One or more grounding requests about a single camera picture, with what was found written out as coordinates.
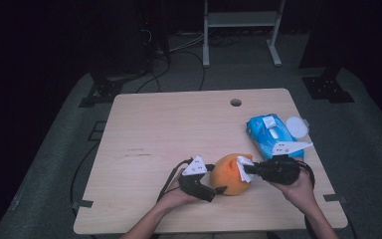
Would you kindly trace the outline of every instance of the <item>human hand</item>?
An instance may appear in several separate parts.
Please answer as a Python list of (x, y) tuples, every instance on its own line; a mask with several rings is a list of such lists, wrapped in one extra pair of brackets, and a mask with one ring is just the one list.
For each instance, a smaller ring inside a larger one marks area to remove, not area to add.
[(270, 182), (270, 184), (279, 189), (284, 197), (303, 214), (318, 207), (309, 174), (303, 168), (300, 170), (299, 178), (291, 185), (275, 182)]
[(184, 205), (188, 202), (200, 200), (197, 197), (188, 195), (179, 187), (178, 178), (182, 174), (183, 170), (184, 168), (179, 170), (179, 173), (172, 180), (162, 198), (160, 198), (160, 200), (157, 202), (158, 205), (162, 206), (168, 211), (171, 211), (172, 209)]

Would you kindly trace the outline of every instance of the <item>hole in table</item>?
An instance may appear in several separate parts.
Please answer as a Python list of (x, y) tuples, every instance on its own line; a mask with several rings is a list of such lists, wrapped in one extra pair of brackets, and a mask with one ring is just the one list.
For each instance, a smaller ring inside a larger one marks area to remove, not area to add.
[(240, 107), (243, 103), (239, 99), (231, 99), (231, 105), (233, 107)]

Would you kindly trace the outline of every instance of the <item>wooden table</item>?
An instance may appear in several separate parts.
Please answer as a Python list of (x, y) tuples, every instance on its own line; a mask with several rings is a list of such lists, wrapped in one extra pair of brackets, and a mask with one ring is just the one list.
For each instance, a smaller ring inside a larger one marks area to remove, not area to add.
[[(231, 100), (242, 102), (233, 107)], [(155, 203), (172, 168), (191, 156), (216, 163), (233, 153), (260, 154), (246, 135), (246, 122), (277, 114), (283, 121), (299, 116), (285, 89), (120, 95), (114, 100), (95, 164), (84, 194), (91, 208), (81, 207), (78, 234), (124, 233)], [(315, 197), (334, 228), (347, 225), (314, 147), (305, 162), (316, 177)], [(209, 185), (209, 176), (202, 179)], [(157, 233), (303, 229), (303, 215), (281, 192), (260, 177), (239, 196), (218, 195), (168, 214)]]

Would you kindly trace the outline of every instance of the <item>forearm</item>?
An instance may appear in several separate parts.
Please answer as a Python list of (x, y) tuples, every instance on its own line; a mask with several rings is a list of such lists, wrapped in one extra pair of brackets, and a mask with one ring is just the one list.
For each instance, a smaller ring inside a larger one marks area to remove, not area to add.
[(325, 218), (321, 209), (317, 206), (304, 213), (306, 219), (311, 224), (312, 230), (319, 239), (338, 238), (336, 232)]
[(148, 239), (170, 210), (154, 205), (121, 239)]

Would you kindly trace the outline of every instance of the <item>white lid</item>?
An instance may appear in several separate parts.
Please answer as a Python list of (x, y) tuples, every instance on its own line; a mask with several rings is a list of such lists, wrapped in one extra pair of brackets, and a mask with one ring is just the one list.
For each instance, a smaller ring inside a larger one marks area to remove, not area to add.
[(287, 130), (295, 138), (302, 138), (308, 134), (308, 127), (300, 117), (291, 117), (286, 121)]

